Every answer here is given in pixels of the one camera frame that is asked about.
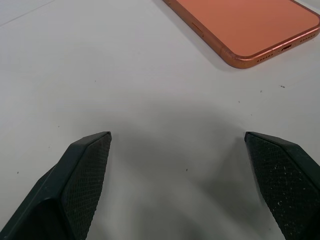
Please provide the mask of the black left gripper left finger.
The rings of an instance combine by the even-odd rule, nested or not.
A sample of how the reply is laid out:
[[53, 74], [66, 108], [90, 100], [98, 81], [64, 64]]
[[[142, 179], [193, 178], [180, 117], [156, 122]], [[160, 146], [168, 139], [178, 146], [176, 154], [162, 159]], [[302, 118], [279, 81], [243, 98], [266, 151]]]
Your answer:
[[84, 240], [102, 193], [112, 134], [73, 142], [32, 187], [0, 232], [2, 240]]

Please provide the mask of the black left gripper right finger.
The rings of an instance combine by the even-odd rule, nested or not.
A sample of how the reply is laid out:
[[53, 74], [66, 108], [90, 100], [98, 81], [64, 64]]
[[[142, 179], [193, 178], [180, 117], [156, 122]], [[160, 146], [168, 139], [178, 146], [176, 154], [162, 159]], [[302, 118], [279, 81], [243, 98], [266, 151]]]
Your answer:
[[248, 131], [260, 193], [287, 240], [320, 238], [320, 166], [297, 144]]

